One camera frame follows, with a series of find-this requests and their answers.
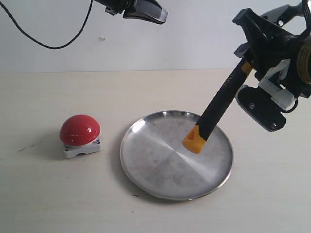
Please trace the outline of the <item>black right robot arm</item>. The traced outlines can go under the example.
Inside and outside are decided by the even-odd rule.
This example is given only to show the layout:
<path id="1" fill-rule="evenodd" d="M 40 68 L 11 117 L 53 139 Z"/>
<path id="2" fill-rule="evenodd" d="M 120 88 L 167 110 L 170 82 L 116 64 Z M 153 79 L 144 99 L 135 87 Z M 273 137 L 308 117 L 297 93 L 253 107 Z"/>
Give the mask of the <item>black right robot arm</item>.
<path id="1" fill-rule="evenodd" d="M 303 17 L 305 29 L 293 34 L 283 27 L 295 17 Z M 234 54 L 245 59 L 261 81 L 269 70 L 281 62 L 289 68 L 278 83 L 295 97 L 311 96 L 311 2 L 303 0 L 296 6 L 283 5 L 258 15 L 251 8 L 240 10 L 232 22 L 244 32 L 246 43 Z"/>

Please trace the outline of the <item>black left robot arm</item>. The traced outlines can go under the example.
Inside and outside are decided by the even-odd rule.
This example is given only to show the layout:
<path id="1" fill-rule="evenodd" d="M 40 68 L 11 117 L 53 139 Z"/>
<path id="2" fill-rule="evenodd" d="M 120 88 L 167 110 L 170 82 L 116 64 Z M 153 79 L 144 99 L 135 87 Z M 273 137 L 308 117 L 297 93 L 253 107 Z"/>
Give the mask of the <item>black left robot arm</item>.
<path id="1" fill-rule="evenodd" d="M 162 25 L 168 11 L 156 0 L 97 0 L 110 15 L 123 14 L 124 19 L 138 19 Z"/>

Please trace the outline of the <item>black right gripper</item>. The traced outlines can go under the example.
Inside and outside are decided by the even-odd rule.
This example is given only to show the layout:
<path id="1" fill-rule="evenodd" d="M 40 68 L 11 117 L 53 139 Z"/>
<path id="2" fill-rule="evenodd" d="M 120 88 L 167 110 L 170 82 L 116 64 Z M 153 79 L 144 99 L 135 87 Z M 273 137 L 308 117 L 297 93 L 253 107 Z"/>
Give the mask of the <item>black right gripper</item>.
<path id="1" fill-rule="evenodd" d="M 248 42 L 239 45 L 234 54 L 241 61 L 241 70 L 256 70 L 256 78 L 261 81 L 268 70 L 281 61 L 289 61 L 289 69 L 282 84 L 295 97 L 309 98 L 311 95 L 311 19 L 306 17 L 306 29 L 299 35 L 284 30 L 284 23 L 292 19 L 290 15 L 270 17 L 259 16 L 251 8 L 245 8 L 232 19 L 241 26 Z"/>

